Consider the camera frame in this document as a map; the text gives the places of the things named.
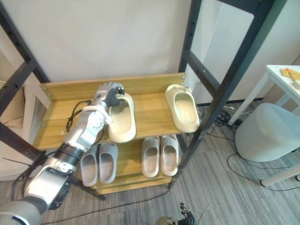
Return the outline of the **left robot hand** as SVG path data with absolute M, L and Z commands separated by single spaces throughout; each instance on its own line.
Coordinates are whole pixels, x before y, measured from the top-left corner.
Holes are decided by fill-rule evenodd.
M 101 105 L 105 108 L 119 106 L 120 100 L 117 94 L 124 95 L 125 89 L 123 84 L 118 82 L 107 82 L 100 86 L 94 96 L 94 105 Z

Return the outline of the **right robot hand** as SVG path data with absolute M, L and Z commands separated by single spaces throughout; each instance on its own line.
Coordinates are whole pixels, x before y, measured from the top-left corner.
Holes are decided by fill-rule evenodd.
M 191 210 L 186 207 L 185 203 L 180 203 L 180 209 L 184 218 L 178 221 L 178 225 L 196 225 L 196 219 Z

